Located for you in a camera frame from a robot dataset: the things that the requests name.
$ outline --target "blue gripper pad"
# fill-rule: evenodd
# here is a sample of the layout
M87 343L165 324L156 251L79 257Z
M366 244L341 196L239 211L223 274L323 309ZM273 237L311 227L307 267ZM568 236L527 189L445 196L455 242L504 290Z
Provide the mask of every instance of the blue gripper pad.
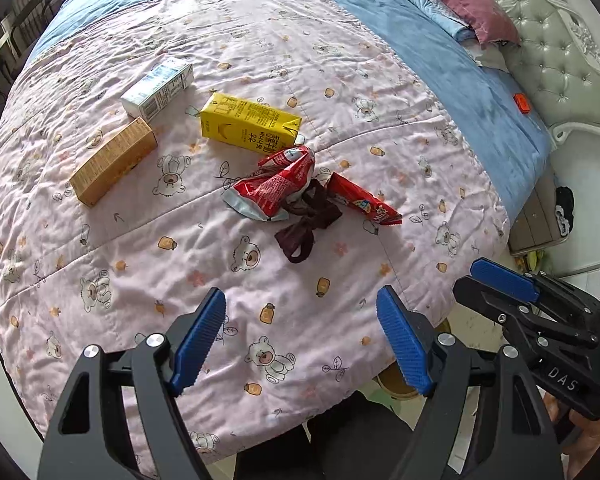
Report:
M520 303L534 303L540 296L532 280L486 258L479 258L472 263L471 276Z
M420 394L427 395L433 387L427 369L427 352L407 322L390 290L389 286L378 290L376 298L378 321L394 350L404 380L416 388Z
M170 385L176 396L196 382L200 368L224 321L226 300L222 290L216 290L211 297L205 299L205 303L200 304L197 309L200 313L195 322L173 356Z

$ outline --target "juice box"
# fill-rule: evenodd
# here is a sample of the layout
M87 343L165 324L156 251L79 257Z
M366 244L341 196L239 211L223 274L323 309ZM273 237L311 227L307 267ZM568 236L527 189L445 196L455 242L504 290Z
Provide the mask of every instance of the juice box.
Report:
M153 131L142 118L125 126L69 179L78 200L88 207L95 205L157 146Z
M193 65L168 57L122 94L122 107L130 116L148 122L192 81Z
M200 110L203 137L259 153L304 143L304 136L298 134L301 122L293 114L219 92Z

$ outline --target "black pants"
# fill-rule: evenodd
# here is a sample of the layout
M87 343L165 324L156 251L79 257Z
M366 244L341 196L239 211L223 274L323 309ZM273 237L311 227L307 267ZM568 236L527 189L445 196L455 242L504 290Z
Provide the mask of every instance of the black pants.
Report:
M234 480L385 480L403 456L411 428L360 392L307 422L238 453ZM456 475L447 467L449 476Z

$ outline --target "tufted headboard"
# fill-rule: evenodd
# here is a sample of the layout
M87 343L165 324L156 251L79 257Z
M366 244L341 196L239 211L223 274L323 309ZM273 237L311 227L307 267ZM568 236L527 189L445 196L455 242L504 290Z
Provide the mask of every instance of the tufted headboard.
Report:
M564 0L496 0L518 28L507 67L531 99L556 146L573 130L600 135L600 50Z

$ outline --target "brown ribbon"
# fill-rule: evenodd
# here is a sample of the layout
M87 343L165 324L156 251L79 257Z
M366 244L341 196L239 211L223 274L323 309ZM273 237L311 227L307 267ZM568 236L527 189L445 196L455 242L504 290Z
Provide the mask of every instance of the brown ribbon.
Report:
M314 229L326 229L342 216L338 207L327 200L326 190L315 179L311 180L302 194L302 202L283 205L287 211L302 218L298 223L285 227L275 234L282 252L293 264L304 262L311 254L314 246Z

